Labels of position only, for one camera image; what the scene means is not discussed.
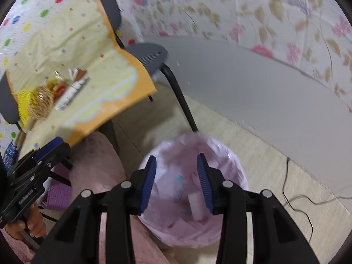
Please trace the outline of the person's left hand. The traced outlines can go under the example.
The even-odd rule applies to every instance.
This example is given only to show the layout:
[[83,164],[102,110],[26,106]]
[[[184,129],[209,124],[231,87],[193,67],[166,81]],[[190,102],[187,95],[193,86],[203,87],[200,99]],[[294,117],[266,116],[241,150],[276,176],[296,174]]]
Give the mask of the person's left hand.
[[37,203],[33,203],[30,206],[29,217],[26,223],[22,220],[18,220],[15,223],[10,223],[5,226],[7,234],[16,240],[23,240],[21,232],[26,228],[28,228],[31,237],[39,238],[47,234],[47,227]]

